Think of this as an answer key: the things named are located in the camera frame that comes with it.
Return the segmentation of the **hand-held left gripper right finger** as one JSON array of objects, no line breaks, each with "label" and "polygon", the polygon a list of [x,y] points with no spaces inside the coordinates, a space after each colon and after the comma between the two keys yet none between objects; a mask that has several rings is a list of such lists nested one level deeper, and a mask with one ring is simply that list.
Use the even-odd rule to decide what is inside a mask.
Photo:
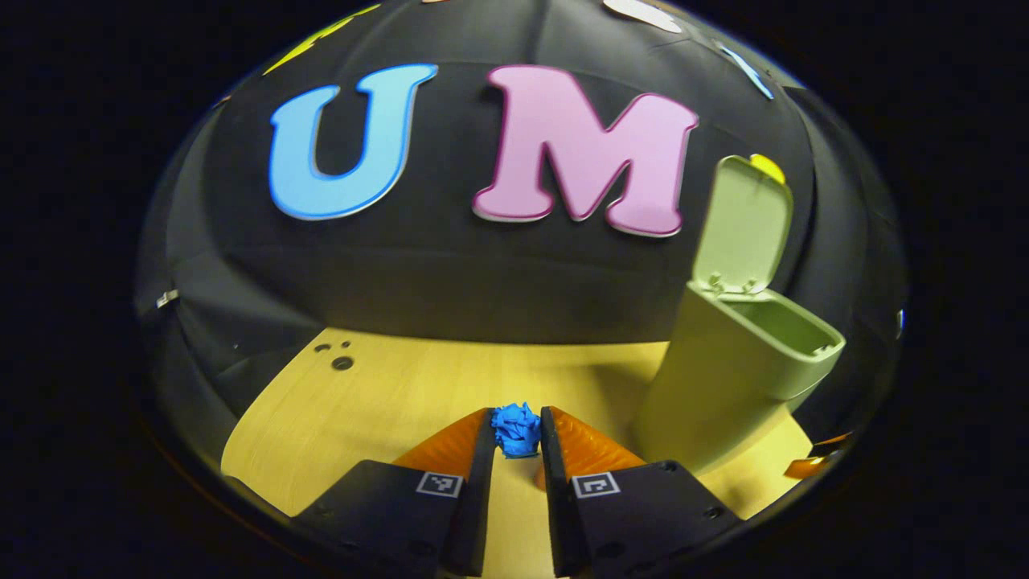
[{"label": "hand-held left gripper right finger", "polygon": [[569,578],[680,578],[741,519],[679,462],[572,475],[569,414],[540,410],[552,568]]}]

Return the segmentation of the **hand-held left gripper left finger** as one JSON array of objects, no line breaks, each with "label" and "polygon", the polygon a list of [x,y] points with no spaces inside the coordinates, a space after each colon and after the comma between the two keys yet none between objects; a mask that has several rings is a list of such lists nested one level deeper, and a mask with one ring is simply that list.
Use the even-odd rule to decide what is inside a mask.
[{"label": "hand-held left gripper left finger", "polygon": [[451,428],[455,466],[364,459],[291,519],[346,578],[480,577],[495,440],[484,408]]}]

